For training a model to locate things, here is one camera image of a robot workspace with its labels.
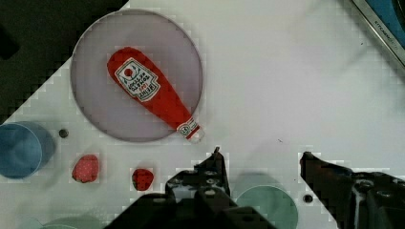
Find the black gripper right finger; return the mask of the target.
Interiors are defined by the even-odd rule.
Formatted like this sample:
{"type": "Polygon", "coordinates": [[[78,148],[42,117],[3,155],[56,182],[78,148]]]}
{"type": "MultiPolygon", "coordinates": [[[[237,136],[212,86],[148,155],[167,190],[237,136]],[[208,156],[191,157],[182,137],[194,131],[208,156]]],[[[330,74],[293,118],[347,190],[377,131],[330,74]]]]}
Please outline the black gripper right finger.
{"type": "Polygon", "coordinates": [[[405,186],[382,172],[355,172],[310,152],[300,159],[301,177],[339,229],[405,229],[405,186]]]}

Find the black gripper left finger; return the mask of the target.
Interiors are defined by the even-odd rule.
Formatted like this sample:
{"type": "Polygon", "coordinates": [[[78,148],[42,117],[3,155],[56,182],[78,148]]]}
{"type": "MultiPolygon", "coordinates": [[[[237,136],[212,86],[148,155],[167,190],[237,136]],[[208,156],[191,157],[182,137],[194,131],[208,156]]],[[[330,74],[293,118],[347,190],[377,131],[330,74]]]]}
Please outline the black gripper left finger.
{"type": "Polygon", "coordinates": [[[224,156],[220,153],[219,146],[193,169],[182,170],[171,177],[165,184],[165,193],[176,202],[180,202],[186,198],[193,198],[202,188],[220,189],[230,196],[224,156]]]}

